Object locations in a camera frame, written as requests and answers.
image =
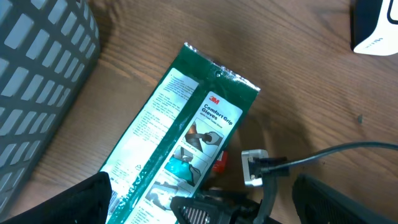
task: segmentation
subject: barcode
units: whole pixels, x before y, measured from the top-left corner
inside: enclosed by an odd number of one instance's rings
[[[111,201],[109,202],[108,215],[112,214],[119,204],[120,204],[120,198],[118,197],[118,193],[112,190],[112,197]]]

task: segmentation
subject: white label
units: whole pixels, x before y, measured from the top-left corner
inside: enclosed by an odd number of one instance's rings
[[[173,68],[114,148],[101,171],[109,174],[108,219],[145,166],[198,83]]]
[[[241,115],[209,92],[125,223],[175,223],[172,198],[195,193]]]

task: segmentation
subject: cable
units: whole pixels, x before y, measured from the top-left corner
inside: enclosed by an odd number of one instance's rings
[[[355,148],[359,148],[359,147],[379,147],[379,148],[393,149],[393,150],[398,151],[398,145],[396,145],[396,144],[377,142],[377,141],[351,142],[351,143],[340,144],[338,146],[329,147],[327,149],[315,152],[315,153],[309,155],[308,157],[304,157],[302,159],[286,161],[286,162],[282,162],[281,164],[278,164],[278,165],[263,167],[263,168],[261,168],[261,172],[268,173],[272,170],[299,165],[301,163],[312,161],[314,159],[319,159],[323,156],[327,156],[327,155],[330,155],[335,152],[340,152],[340,151],[344,151],[347,149],[355,149]]]

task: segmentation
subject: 3m logo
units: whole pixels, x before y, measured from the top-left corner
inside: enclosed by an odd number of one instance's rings
[[[218,105],[218,103],[220,102],[220,100],[217,100],[217,98],[215,98],[214,96],[211,96],[211,97],[209,98],[209,100],[211,100],[213,103],[215,103],[215,104],[217,104],[217,105]]]

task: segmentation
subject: wooden surface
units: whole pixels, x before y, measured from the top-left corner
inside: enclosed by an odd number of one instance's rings
[[[242,149],[294,159],[343,142],[398,142],[398,56],[352,53],[349,1],[96,0],[91,8],[98,66],[11,215],[97,172],[184,42],[262,89],[229,144],[225,175],[207,185],[244,188]],[[279,180],[272,211],[282,223],[299,222],[291,186],[301,172],[398,221],[397,152],[359,149],[294,168]]]

